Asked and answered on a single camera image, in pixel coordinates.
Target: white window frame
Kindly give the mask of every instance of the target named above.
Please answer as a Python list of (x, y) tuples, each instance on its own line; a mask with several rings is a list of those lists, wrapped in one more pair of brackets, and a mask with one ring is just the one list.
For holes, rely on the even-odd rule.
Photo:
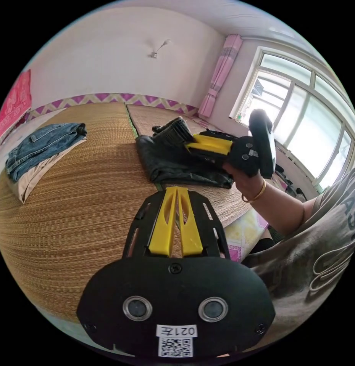
[[(333, 80), (330, 80), (328, 76), (324, 75), (323, 73), (321, 73), (318, 69), (316, 69), (315, 67), (312, 67), (311, 65), (309, 65), (306, 62), (302, 62), (297, 58), (293, 58), (288, 54), (285, 54), (283, 52), (278, 52), (275, 50), (270, 50), (267, 48), (259, 48), (259, 53), (258, 53), (258, 57), (257, 57), (257, 61), (255, 63), (255, 68), (254, 71), (251, 75), (250, 78), (250, 83), (248, 84), (248, 87), (245, 91), (245, 93), (243, 94), (238, 108), (235, 110), (233, 119), (237, 122), (240, 123), (242, 125), (244, 125), (245, 127), (247, 127), (244, 123), (242, 123), (239, 119), (238, 119), (238, 115), (242, 112), (243, 107), (245, 106), (245, 103), (248, 99), (248, 97), (251, 94), (251, 91), (254, 87), (255, 81), (257, 79), (258, 73), (259, 71), (265, 72), (265, 73), (269, 73), (269, 74), (273, 74), (273, 75), (277, 75), (280, 77), (283, 77), (287, 80), (290, 81), (290, 86), (289, 86), (289, 90), (287, 93), (287, 96), (283, 102), (282, 108), (280, 109), (280, 112), (276, 118), (276, 120), (273, 122), (273, 126), (274, 129), (277, 127), (287, 105), (288, 102), (290, 100), (290, 97), (292, 95), (293, 92), (293, 88), (295, 86), (298, 86), (302, 89), (304, 89), (308, 95), (313, 95), (314, 97), (316, 97), (319, 101), (321, 101), (332, 113), (334, 113), (336, 115), (336, 117), (341, 121), (342, 126), (341, 126), (341, 130), (340, 130), (340, 134), (339, 134), (339, 138), (336, 144), (336, 147), (333, 151), (332, 156), (330, 157), (328, 163), (326, 164), (325, 168), (323, 169), (323, 171), (319, 174), (318, 177), (314, 177), (309, 170), (291, 153), (291, 151), (289, 151), (287, 148), (285, 148), (281, 143), (279, 143), (278, 141), (275, 141), (276, 143), (276, 147), (285, 154), (285, 156), (287, 158), (289, 158), (306, 176), (307, 178), (311, 181), (313, 187), (320, 193), (322, 190), (320, 189), (319, 183), (321, 182), (321, 180), (323, 179), (323, 177), (326, 175), (326, 173), (328, 172), (329, 168), (331, 167), (331, 164), (333, 163), (337, 153), (339, 152), (339, 147), (340, 144), (342, 142), (343, 136), (344, 136), (344, 131), (347, 131), (348, 135), (351, 138), (351, 146), (346, 158), (346, 161), (343, 165), (343, 168), (340, 172), (340, 174), (338, 175), (337, 179), (335, 180), (335, 182), (339, 181), (344, 174), (346, 174), (349, 170), (351, 170), (354, 167), (355, 164), (355, 132), (353, 131), (353, 128), (350, 126), (350, 124), (348, 123), (348, 121), (343, 117), (343, 115), (337, 110), (336, 107), (334, 107), (325, 97), (323, 97), (318, 91), (315, 90), (315, 81), (316, 81), (316, 76), (319, 76), (320, 78), (322, 78), (324, 81), (326, 81), (328, 84), (331, 85), (331, 87), (333, 87), (339, 94), (340, 96), (343, 98), (343, 100), (348, 104), (348, 106), (351, 108), (352, 112), (355, 115), (355, 111), (353, 106), (349, 103), (349, 99), (348, 97), (344, 94), (343, 90), (341, 90), (341, 88), (339, 88), (338, 85), (334, 84)], [(266, 67), (262, 67), (260, 66), (261, 61), (263, 59), (263, 56), (267, 54), (267, 55), (273, 55), (276, 57), (280, 57), (283, 59), (286, 59), (288, 61), (294, 62), (298, 65), (300, 65), (301, 67), (304, 67), (306, 69), (308, 69), (309, 71), (311, 71), (311, 79), (310, 79), (310, 85), (307, 85), (305, 83), (303, 83), (300, 80), (297, 80), (287, 74), (284, 74), (282, 72), (276, 71), (276, 70), (272, 70)], [(304, 102), (304, 105), (302, 107), (302, 111), (300, 113), (300, 116), (296, 122), (296, 124), (298, 124), (299, 122), (301, 122), (301, 115), (303, 114), (303, 112), (305, 111), (305, 108), (307, 106), (307, 102)]]

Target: yellow gripper fingers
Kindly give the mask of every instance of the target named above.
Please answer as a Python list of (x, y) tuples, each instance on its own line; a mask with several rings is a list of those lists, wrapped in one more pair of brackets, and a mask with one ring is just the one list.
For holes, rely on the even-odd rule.
[(177, 187), (166, 188), (165, 197), (161, 204), (150, 245), (148, 246), (152, 254), (171, 256), (176, 220), (177, 189)]
[(182, 256), (200, 255), (203, 252), (197, 223), (187, 188), (168, 187), (156, 219), (149, 250), (151, 254), (170, 257), (173, 248), (176, 220), (176, 199), (179, 203), (179, 226)]
[(197, 223), (195, 222), (192, 205), (187, 188), (178, 188), (179, 193), (179, 226), (181, 235), (182, 256), (200, 255), (203, 251)]
[(232, 141), (205, 135), (193, 135), (193, 137), (195, 141), (186, 144), (188, 150), (194, 148), (222, 155), (228, 155), (231, 150)]

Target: pink fabric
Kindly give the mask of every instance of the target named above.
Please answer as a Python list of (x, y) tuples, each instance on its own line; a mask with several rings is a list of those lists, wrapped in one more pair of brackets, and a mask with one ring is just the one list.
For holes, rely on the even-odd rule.
[(223, 83), (225, 82), (227, 75), (231, 70), (241, 45), (242, 39), (237, 34), (229, 35), (226, 38), (211, 80), (210, 89), (208, 90), (208, 94), (204, 97), (198, 111), (201, 116), (211, 116), (217, 94), (221, 90)]
[(2, 106), (0, 111), (0, 141), (3, 141), (6, 133), (31, 109), (30, 80), (31, 70), (22, 72)]

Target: screw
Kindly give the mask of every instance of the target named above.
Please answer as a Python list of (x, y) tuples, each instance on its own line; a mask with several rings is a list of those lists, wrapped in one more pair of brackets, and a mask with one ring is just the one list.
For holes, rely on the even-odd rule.
[(257, 328), (255, 329), (255, 333), (256, 333), (256, 334), (261, 335), (261, 334), (263, 334), (264, 332), (265, 332), (265, 325), (264, 325), (264, 324), (259, 324), (259, 325), (257, 326)]
[(96, 333), (96, 326), (95, 325), (88, 325), (85, 324), (85, 329), (91, 333)]
[(173, 263), (172, 265), (170, 265), (169, 267), (169, 271), (171, 274), (173, 275), (177, 275), (178, 273), (180, 273), (182, 270), (181, 265), (179, 265), (179, 263)]

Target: gold bracelet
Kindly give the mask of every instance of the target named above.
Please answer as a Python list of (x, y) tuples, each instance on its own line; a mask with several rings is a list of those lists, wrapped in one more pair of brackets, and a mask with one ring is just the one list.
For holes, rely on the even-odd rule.
[(247, 200), (245, 200), (244, 195), (241, 194), (241, 199), (246, 203), (253, 203), (264, 193), (265, 187), (266, 187), (266, 181), (264, 180), (263, 187), (261, 188), (261, 191), (257, 194), (257, 196), (255, 198), (253, 198), (251, 201), (247, 201)]

